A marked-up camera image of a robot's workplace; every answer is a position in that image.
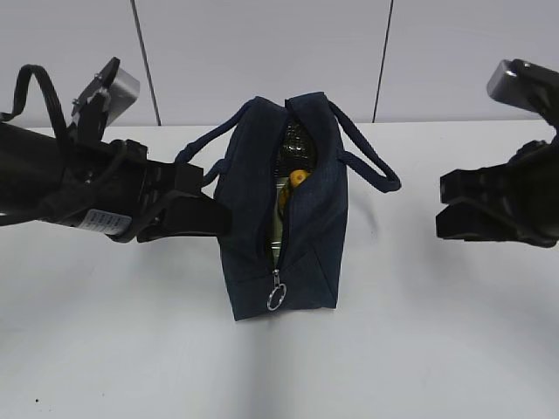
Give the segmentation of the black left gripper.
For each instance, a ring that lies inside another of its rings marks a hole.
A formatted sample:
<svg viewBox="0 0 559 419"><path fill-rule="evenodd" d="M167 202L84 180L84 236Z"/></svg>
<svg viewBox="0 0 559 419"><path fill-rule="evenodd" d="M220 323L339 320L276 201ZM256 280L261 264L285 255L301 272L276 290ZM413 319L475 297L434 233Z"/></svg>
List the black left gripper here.
<svg viewBox="0 0 559 419"><path fill-rule="evenodd" d="M100 142L80 150L86 155L85 167L72 195L81 188L90 193L83 195L79 210L65 216L65 226L98 232L117 243L219 237L229 232L231 212L201 194L202 168L152 161L148 148L132 140Z"/></svg>

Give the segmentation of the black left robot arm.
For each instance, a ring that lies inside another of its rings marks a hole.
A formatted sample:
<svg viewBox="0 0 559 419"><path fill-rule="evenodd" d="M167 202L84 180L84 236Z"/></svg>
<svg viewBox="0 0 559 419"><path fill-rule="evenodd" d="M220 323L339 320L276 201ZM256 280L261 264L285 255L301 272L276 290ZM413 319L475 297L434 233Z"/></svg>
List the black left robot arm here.
<svg viewBox="0 0 559 419"><path fill-rule="evenodd" d="M231 213L203 191L189 163L152 161L132 140L77 143L76 166L46 135L1 126L1 224L41 221L99 232L117 243L218 237Z"/></svg>

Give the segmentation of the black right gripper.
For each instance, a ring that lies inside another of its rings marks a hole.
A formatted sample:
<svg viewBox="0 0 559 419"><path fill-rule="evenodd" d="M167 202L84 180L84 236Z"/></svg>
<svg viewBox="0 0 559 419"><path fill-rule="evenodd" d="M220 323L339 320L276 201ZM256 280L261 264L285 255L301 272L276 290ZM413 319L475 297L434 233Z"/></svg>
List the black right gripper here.
<svg viewBox="0 0 559 419"><path fill-rule="evenodd" d="M467 242L558 244L558 140L531 141L506 163L442 175L437 237ZM503 201L505 214L489 209Z"/></svg>

